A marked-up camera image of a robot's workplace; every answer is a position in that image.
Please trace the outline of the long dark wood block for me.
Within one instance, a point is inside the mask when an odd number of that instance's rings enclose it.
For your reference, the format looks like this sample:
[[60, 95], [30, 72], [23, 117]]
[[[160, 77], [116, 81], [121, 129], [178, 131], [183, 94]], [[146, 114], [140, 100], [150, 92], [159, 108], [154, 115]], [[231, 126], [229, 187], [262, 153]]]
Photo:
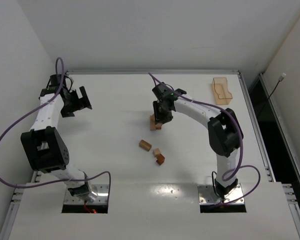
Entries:
[[162, 123], [156, 123], [155, 124], [155, 129], [156, 130], [161, 130], [162, 129], [162, 125], [163, 125]]

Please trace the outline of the long light wood block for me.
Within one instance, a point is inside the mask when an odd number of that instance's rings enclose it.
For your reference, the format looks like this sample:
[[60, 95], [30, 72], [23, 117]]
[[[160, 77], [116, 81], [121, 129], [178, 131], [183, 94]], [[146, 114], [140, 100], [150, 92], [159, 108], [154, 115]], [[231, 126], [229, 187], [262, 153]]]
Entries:
[[155, 124], [155, 115], [152, 114], [150, 117], [149, 117], [149, 129], [151, 131], [155, 131], [157, 128], [156, 128], [156, 124]]

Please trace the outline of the transparent orange plastic tray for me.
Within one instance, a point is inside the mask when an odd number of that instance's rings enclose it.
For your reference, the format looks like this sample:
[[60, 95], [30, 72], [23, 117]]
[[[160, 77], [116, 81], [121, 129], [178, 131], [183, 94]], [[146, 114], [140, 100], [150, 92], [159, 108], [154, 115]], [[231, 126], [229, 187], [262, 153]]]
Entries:
[[228, 80], [226, 77], [214, 77], [211, 83], [212, 93], [217, 105], [229, 105], [233, 95], [228, 89]]

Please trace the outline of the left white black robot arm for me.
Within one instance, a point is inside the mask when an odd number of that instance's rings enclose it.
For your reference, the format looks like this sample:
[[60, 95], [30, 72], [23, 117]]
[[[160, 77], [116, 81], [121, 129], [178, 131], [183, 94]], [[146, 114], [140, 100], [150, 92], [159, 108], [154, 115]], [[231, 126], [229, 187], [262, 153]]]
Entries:
[[87, 174], [70, 164], [70, 153], [57, 127], [60, 118], [74, 117], [76, 111], [91, 109], [92, 105], [84, 86], [79, 88], [81, 96], [66, 81], [68, 75], [51, 75], [46, 88], [41, 90], [40, 109], [29, 131], [20, 140], [34, 171], [50, 174], [63, 180], [71, 196], [85, 203], [92, 203], [97, 192]]

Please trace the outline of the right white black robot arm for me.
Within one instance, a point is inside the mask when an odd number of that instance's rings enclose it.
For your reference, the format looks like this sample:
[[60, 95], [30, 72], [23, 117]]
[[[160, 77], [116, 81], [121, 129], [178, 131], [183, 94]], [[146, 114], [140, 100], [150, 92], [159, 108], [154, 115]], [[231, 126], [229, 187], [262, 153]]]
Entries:
[[235, 112], [194, 100], [186, 91], [180, 88], [173, 90], [163, 82], [157, 84], [152, 92], [157, 98], [152, 103], [156, 124], [172, 121], [172, 112], [177, 112], [207, 129], [209, 145], [217, 159], [214, 189], [217, 196], [224, 199], [237, 186], [237, 172], [243, 161], [244, 136]]

